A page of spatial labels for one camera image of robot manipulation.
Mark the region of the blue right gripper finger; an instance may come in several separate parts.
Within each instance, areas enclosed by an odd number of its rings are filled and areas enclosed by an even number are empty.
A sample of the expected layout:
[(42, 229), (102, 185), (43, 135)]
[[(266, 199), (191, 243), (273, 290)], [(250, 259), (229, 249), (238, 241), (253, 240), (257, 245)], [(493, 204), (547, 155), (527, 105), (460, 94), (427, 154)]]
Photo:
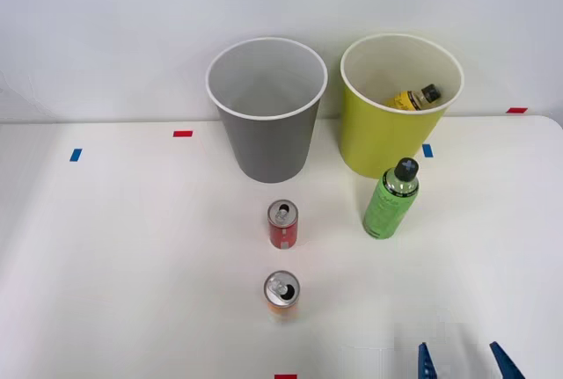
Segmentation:
[(437, 379), (435, 366), (425, 342), (418, 347), (418, 379)]
[(503, 379), (524, 379), (523, 373), (496, 342), (489, 344)]

